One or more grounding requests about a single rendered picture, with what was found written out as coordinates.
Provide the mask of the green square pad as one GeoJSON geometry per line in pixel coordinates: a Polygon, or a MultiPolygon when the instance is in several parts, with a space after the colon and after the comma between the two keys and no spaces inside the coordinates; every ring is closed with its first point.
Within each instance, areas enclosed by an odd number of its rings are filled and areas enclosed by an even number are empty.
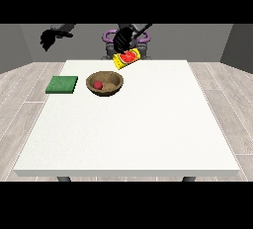
{"type": "Polygon", "coordinates": [[[53,76],[45,92],[47,94],[72,94],[77,81],[77,76],[53,76]]]}

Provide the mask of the brown wooden bowl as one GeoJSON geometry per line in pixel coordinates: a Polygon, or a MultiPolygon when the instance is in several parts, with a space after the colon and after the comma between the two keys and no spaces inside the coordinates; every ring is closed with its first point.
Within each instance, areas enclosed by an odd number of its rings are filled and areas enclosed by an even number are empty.
{"type": "Polygon", "coordinates": [[[124,83],[124,78],[114,71],[98,71],[92,73],[86,79],[87,88],[95,95],[99,97],[110,97],[117,93],[124,83]],[[93,87],[95,82],[101,82],[102,88],[95,89],[93,87]]]}

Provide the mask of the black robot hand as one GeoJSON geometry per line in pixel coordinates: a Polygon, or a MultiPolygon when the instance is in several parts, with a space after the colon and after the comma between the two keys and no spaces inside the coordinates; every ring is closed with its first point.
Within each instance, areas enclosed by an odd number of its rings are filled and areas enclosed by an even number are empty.
{"type": "Polygon", "coordinates": [[[40,44],[45,51],[48,51],[54,45],[57,38],[72,38],[73,34],[61,30],[45,30],[41,35],[40,44]]]}
{"type": "Polygon", "coordinates": [[[131,28],[123,28],[119,30],[114,39],[114,50],[116,53],[124,54],[130,49],[130,43],[132,41],[133,31],[131,28]]]}

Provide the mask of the yellow cup with melon print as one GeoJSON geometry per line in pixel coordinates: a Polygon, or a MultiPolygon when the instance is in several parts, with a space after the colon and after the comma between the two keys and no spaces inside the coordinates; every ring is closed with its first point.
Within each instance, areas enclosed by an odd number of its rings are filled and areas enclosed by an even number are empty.
{"type": "Polygon", "coordinates": [[[125,53],[116,53],[113,56],[113,61],[118,70],[138,61],[140,53],[137,48],[127,50],[125,53]]]}

